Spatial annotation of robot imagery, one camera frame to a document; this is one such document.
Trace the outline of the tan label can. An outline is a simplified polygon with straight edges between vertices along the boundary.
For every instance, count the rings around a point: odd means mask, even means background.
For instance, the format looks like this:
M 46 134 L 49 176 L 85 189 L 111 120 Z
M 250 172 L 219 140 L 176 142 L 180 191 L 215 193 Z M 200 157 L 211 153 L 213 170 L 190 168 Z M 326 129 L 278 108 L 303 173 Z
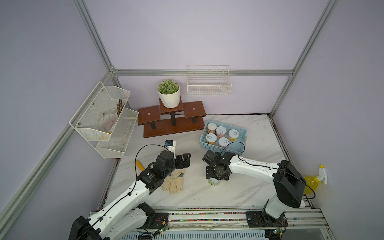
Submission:
M 215 145 L 218 140 L 218 137 L 214 133 L 209 133 L 206 135 L 206 143 L 210 145 Z

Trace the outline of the orange can white lid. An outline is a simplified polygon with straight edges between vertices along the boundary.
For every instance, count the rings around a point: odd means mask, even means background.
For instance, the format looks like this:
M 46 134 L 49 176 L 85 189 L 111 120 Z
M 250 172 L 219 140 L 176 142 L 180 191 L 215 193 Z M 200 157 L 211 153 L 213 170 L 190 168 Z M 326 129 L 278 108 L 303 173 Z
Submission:
M 227 134 L 227 129 L 223 126 L 218 126 L 216 128 L 216 135 L 217 137 L 220 139 L 220 138 L 224 138 Z

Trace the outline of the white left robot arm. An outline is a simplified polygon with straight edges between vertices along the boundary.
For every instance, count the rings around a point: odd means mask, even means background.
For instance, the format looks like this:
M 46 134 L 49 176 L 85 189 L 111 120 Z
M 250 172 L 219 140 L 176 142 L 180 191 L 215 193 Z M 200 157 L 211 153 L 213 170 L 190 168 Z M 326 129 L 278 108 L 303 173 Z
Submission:
M 175 170 L 188 168 L 190 159 L 191 154 L 178 156 L 162 151 L 120 197 L 88 218 L 77 218 L 69 239 L 118 240 L 135 229 L 156 226 L 156 211 L 144 199 L 161 187 Z

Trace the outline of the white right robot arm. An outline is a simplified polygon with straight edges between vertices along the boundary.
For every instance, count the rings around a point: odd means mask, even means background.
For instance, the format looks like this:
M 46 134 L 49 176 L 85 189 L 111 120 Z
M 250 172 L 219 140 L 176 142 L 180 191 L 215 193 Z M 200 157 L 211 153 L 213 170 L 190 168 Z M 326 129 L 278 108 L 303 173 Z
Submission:
M 221 154 L 211 150 L 205 153 L 202 160 L 208 165 L 207 179 L 228 181 L 231 174 L 242 174 L 274 186 L 275 194 L 267 201 L 262 211 L 264 220 L 275 221 L 287 209 L 301 207 L 307 182 L 289 161 L 263 163 L 233 153 Z

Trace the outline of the yellow label can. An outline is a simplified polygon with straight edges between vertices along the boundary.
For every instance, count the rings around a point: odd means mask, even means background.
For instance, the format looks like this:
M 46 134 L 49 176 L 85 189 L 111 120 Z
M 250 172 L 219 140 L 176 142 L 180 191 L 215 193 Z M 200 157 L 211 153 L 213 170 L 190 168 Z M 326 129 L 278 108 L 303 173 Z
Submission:
M 238 130 L 236 129 L 231 129 L 229 130 L 228 132 L 228 139 L 231 141 L 231 142 L 235 142 L 237 141 L 237 139 L 239 138 L 240 136 L 240 133 Z

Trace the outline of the green label can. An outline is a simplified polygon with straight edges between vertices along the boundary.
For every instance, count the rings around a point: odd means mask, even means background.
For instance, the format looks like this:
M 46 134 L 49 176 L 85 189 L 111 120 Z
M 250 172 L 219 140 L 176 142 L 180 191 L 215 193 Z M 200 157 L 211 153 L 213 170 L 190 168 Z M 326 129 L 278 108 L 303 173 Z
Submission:
M 208 179 L 208 182 L 211 186 L 218 186 L 220 184 L 220 180 L 217 180 L 215 178 L 209 178 Z

